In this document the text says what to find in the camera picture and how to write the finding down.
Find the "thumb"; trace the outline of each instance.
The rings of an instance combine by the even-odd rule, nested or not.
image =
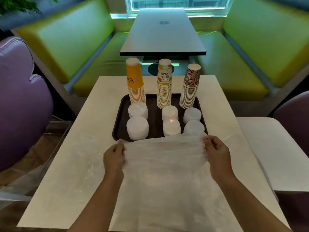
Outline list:
[[[116,147],[116,151],[115,151],[115,152],[122,154],[123,148],[124,148],[123,141],[120,141],[120,142],[118,142],[118,144],[117,144],[117,147]]]
[[[205,148],[206,148],[206,150],[208,151],[208,152],[212,152],[212,151],[214,151],[215,150],[215,148],[214,148],[214,146],[213,146],[213,144],[212,144],[212,142],[211,142],[211,140],[210,140],[210,138],[209,137],[204,137],[203,138],[203,141],[204,141],[204,144],[205,144]]]

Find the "tray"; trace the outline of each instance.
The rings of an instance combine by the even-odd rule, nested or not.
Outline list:
[[[180,107],[179,101],[180,101],[180,94],[172,94],[172,104],[171,105],[177,107],[178,109],[178,118],[180,122],[181,133],[182,133],[183,128],[185,126],[184,122],[182,121],[185,109]],[[164,137],[162,109],[157,107],[157,94],[146,94],[146,103],[147,103],[147,108],[148,108],[148,123],[149,123],[149,134],[146,139]],[[129,97],[129,94],[127,94],[121,99],[120,107],[118,110],[118,114],[116,117],[114,129],[112,133],[112,136],[116,141],[119,139],[123,139],[128,142],[133,142],[133,140],[130,139],[128,132],[127,132],[127,121],[129,120],[128,109],[130,105],[131,105],[130,97]],[[197,98],[195,98],[193,107],[201,111],[201,107],[200,107],[200,104]],[[205,132],[208,134],[205,121],[203,118],[203,114],[202,114],[202,118],[200,122],[205,126]]]

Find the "booth backrest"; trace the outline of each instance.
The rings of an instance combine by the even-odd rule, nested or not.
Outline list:
[[[16,30],[64,84],[113,32],[114,25],[104,0],[86,0]]]
[[[309,12],[269,0],[234,0],[223,28],[276,87],[309,63]]]

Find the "leopard print cup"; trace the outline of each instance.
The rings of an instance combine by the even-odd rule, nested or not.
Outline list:
[[[189,64],[183,82],[189,86],[196,86],[200,82],[201,66],[198,64]]]

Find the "white table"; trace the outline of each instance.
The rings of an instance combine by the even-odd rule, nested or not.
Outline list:
[[[121,56],[206,55],[206,50],[183,9],[141,9]]]
[[[143,77],[146,93],[156,93],[156,77]],[[180,93],[184,76],[173,76],[172,93]],[[126,77],[100,77],[68,136],[29,203],[18,226],[68,229],[103,177],[104,151],[115,143],[112,130],[121,98],[128,94]],[[226,100],[215,76],[201,76],[197,97],[210,135],[228,145],[236,176],[284,224],[288,223]],[[205,164],[207,188],[201,204],[215,231],[241,232],[218,185]],[[125,224],[118,231],[132,231]]]
[[[273,118],[237,117],[275,191],[309,191],[309,158]]]

